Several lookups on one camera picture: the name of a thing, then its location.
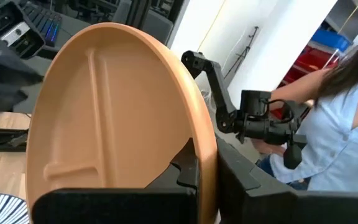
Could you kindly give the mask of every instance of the woman's hand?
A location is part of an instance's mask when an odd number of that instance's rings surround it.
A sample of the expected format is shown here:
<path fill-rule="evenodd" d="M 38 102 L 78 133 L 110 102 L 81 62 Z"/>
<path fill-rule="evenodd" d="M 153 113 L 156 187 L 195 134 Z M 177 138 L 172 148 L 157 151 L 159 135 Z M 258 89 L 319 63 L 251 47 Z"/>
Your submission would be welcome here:
<path fill-rule="evenodd" d="M 277 154 L 279 156 L 284 155 L 285 149 L 281 146 L 275 146 L 271 144 L 267 144 L 263 140 L 260 139 L 251 139 L 252 144 L 254 145 L 255 149 L 258 150 L 258 152 L 264 153 L 264 154 Z"/>

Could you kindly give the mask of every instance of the keyboard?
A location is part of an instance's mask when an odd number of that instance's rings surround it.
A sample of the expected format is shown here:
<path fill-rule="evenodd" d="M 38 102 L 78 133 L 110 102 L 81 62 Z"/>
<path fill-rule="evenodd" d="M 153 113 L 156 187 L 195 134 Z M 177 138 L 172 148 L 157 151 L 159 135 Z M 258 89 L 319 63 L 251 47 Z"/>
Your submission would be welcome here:
<path fill-rule="evenodd" d="M 45 39 L 47 46 L 54 47 L 62 23 L 59 13 L 52 12 L 30 1 L 21 4 L 21 7 Z"/>

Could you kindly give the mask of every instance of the long dark hair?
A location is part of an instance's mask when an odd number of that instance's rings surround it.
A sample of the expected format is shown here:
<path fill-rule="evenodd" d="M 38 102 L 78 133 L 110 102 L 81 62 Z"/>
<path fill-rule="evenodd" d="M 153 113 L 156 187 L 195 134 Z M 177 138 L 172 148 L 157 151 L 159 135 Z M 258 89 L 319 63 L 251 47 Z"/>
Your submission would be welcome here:
<path fill-rule="evenodd" d="M 350 90 L 358 83 L 358 46 L 339 65 L 328 71 L 318 89 L 315 103 L 327 96 Z"/>

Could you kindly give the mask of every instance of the blue and white patterned plate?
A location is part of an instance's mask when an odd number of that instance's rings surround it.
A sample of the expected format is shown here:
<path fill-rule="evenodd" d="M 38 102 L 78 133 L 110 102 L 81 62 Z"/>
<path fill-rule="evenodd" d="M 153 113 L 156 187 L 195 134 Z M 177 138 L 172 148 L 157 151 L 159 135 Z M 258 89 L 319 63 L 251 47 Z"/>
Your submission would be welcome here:
<path fill-rule="evenodd" d="M 18 197 L 0 194 L 0 224 L 28 224 L 26 202 Z"/>

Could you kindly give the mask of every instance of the tan plastic tray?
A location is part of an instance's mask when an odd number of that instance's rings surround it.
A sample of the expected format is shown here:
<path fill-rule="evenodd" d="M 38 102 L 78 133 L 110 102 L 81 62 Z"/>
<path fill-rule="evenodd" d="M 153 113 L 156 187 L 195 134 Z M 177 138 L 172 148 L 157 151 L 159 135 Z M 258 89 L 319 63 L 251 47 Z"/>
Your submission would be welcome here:
<path fill-rule="evenodd" d="M 216 140 L 191 75 L 140 30 L 89 26 L 53 60 L 34 109 L 27 143 L 29 210 L 62 187 L 144 188 L 188 138 L 201 164 L 201 223 L 213 223 Z"/>

